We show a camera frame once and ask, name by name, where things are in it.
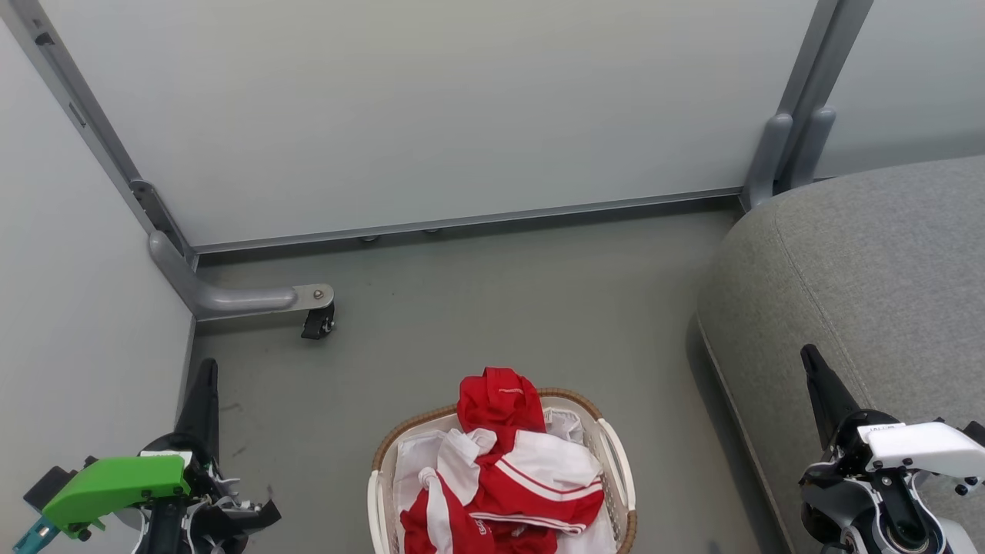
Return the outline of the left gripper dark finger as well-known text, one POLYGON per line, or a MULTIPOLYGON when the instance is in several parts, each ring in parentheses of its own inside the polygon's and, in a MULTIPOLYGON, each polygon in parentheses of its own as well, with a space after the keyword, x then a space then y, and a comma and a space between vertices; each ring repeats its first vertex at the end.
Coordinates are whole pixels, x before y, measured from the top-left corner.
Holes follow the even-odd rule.
POLYGON ((180 444, 189 446, 198 462, 215 462, 219 457, 218 381, 218 363, 203 360, 175 426, 180 444))

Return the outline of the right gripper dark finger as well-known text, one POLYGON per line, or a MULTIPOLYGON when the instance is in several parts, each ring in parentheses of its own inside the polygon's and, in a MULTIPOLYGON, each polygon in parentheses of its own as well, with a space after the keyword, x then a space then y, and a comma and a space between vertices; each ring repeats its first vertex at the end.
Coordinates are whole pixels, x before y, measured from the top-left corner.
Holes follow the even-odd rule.
POLYGON ((860 406, 814 344, 800 350, 806 385, 820 446, 828 448, 838 429, 848 416, 860 411, 860 406))

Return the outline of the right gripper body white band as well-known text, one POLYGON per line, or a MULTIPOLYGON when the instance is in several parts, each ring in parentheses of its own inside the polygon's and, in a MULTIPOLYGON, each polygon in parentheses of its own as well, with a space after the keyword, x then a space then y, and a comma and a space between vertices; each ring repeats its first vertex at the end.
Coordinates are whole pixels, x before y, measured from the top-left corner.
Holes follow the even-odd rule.
POLYGON ((929 476, 965 497, 985 484, 985 428, 942 421, 907 425, 875 410, 823 430, 823 456, 799 480, 807 532, 963 532, 920 495, 929 476))

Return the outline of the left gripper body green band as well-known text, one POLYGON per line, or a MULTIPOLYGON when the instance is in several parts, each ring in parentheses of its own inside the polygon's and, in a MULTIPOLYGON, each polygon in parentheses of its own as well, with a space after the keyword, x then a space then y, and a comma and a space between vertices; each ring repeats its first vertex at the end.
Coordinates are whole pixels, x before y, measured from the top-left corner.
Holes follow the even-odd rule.
POLYGON ((280 522, 272 500, 242 500, 237 479, 198 462, 170 432, 136 456, 89 456, 83 469, 53 466, 22 497, 68 539, 87 541, 102 518, 135 511, 141 541, 246 541, 280 522))

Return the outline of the red and white clothes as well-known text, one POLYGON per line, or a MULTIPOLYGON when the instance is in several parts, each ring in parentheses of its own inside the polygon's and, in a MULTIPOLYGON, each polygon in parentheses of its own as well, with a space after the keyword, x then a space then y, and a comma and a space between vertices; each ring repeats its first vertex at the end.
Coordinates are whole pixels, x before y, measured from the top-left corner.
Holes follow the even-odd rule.
POLYGON ((461 381, 456 413, 459 428, 403 449, 403 554, 612 554, 603 469, 577 414, 493 367, 461 381))

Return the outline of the grey fabric sofa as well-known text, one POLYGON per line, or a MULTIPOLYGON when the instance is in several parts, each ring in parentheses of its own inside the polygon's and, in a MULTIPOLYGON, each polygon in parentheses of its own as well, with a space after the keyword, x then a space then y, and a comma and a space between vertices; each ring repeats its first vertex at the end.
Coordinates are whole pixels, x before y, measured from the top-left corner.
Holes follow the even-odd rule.
POLYGON ((696 321, 786 550, 822 456, 801 349, 865 408, 985 425, 985 155, 823 180, 728 232, 696 321))

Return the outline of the grey metal partition leg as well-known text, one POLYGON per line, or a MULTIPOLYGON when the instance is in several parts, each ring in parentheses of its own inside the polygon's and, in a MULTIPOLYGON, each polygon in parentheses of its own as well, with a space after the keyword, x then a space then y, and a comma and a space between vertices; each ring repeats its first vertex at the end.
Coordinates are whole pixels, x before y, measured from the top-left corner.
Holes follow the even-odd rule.
POLYGON ((334 290, 325 283, 261 289, 228 289, 212 285, 194 273, 160 231, 148 235, 148 250, 165 280, 200 322, 267 313, 309 313, 335 304, 334 290))

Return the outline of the black caster wheel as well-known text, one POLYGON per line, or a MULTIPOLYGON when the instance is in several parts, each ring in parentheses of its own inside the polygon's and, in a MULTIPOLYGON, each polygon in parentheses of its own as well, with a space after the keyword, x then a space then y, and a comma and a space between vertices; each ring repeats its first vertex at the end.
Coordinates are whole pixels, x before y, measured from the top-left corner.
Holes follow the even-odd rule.
POLYGON ((325 338, 334 329, 335 313, 335 304, 307 312, 305 325, 300 336, 309 340, 325 338))

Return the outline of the white laundry basket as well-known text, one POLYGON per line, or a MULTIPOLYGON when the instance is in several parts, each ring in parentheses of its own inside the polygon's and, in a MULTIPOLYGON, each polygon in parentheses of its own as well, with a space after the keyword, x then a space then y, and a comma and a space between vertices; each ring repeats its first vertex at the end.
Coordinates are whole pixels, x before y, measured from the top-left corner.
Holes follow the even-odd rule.
MULTIPOLYGON (((560 387, 538 390, 542 406, 574 412, 584 430, 584 445, 601 463, 606 512, 611 519, 615 554, 629 554, 636 541, 636 485, 618 432, 586 396, 560 387)), ((459 428, 456 406, 447 405, 416 415, 397 425, 374 453, 372 473, 367 482, 367 520, 374 554, 403 554, 399 541, 403 526, 394 499, 394 478, 398 445, 405 439, 426 432, 447 432, 459 428)))

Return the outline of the grey curved partition foot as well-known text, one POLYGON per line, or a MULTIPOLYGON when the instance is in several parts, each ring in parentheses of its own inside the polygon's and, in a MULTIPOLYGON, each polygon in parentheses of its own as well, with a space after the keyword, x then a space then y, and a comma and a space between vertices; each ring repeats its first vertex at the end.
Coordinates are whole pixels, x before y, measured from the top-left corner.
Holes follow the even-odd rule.
POLYGON ((776 173, 792 128, 793 117, 789 113, 777 113, 767 120, 743 180, 740 194, 743 211, 752 211, 773 197, 776 173))
POLYGON ((786 186, 797 189, 815 182, 817 165, 837 117, 833 106, 825 105, 810 115, 788 164, 786 186))

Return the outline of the dark grey partition hinge bracket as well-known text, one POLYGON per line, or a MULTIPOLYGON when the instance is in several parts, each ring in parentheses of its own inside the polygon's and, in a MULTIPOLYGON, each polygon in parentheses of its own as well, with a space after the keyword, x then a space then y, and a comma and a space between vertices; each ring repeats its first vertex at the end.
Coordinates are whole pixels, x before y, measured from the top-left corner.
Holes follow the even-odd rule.
POLYGON ((187 262, 190 262, 194 257, 193 249, 190 248, 184 235, 180 232, 175 219, 170 214, 168 207, 165 206, 155 186, 144 179, 130 180, 128 186, 135 200, 143 209, 152 225, 154 225, 155 230, 165 234, 166 238, 182 253, 182 257, 187 262))

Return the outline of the grey partition base rail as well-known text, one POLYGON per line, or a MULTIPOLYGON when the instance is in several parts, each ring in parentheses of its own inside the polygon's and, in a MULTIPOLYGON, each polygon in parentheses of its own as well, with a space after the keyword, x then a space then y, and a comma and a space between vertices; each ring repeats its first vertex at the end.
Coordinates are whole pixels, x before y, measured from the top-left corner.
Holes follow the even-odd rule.
POLYGON ((708 189, 703 190, 703 192, 662 194, 643 197, 643 199, 594 202, 555 208, 531 209, 483 216, 441 219, 422 223, 377 225, 376 227, 361 228, 356 230, 277 236, 277 238, 254 239, 254 241, 208 243, 208 245, 195 246, 194 252, 196 252, 197 255, 221 255, 222 253, 227 252, 245 252, 246 250, 254 249, 286 248, 286 246, 308 245, 309 243, 348 241, 348 239, 360 239, 363 236, 407 234, 407 232, 443 230, 447 228, 463 227, 464 225, 499 224, 513 221, 544 219, 556 216, 576 216, 586 213, 611 212, 613 210, 636 209, 679 202, 699 201, 705 199, 723 199, 723 197, 738 196, 741 193, 741 190, 741 187, 721 187, 721 189, 708 189))

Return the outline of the plain grey partition post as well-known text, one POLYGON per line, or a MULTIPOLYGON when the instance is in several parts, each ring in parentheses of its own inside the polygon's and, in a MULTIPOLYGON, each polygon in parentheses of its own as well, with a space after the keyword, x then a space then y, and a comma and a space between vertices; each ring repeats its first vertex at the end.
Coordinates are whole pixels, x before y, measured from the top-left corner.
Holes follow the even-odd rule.
POLYGON ((774 192, 788 192, 788 164, 810 115, 828 105, 853 45, 875 0, 817 0, 779 110, 793 128, 775 175, 774 192))

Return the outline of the grey partition post with slots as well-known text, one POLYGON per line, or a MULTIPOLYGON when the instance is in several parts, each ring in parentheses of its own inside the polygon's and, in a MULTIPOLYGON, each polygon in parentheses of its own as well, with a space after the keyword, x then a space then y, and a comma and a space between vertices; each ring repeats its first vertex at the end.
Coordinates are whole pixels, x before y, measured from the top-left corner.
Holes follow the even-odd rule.
MULTIPOLYGON (((144 179, 143 175, 103 112, 40 0, 0 0, 0 18, 25 50, 28 60, 119 190, 141 227, 148 234, 158 231, 128 186, 130 180, 144 179)), ((198 259, 194 252, 193 259, 187 263, 196 269, 198 259)))

